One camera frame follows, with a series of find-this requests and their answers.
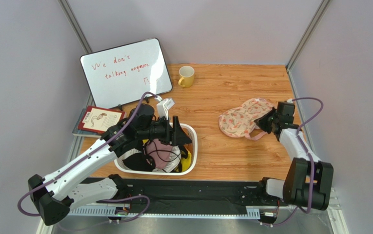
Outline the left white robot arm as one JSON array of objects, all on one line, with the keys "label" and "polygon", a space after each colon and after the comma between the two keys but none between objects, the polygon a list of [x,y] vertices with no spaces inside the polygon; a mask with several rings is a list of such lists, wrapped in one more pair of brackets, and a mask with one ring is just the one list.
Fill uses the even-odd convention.
[{"label": "left white robot arm", "polygon": [[125,200],[128,188],[119,175],[84,183],[109,162],[123,171],[145,175],[186,174],[194,167],[195,154],[186,149],[196,145],[194,129],[176,116],[168,118],[164,104],[157,107],[159,116],[152,106],[139,104],[73,161],[46,176],[28,179],[29,195],[44,224],[54,225],[72,210],[93,202]]}]

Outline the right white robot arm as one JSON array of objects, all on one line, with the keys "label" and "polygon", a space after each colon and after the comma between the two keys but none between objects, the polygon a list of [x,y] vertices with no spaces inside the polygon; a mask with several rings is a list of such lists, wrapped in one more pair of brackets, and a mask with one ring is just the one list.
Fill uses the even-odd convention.
[{"label": "right white robot arm", "polygon": [[285,148],[291,165],[284,180],[264,177],[260,181],[265,195],[285,203],[310,210],[328,208],[334,175],[332,164],[323,162],[306,143],[301,126],[294,123],[294,100],[280,101],[277,107],[255,124],[264,132],[275,135]]}]

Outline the pink ribbed bra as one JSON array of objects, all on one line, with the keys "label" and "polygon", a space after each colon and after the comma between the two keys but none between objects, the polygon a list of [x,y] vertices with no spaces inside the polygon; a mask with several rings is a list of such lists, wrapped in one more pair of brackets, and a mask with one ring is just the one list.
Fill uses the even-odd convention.
[{"label": "pink ribbed bra", "polygon": [[154,139],[145,143],[145,150],[156,161],[156,169],[168,171],[168,166],[179,163],[180,150],[177,146],[165,145]]}]

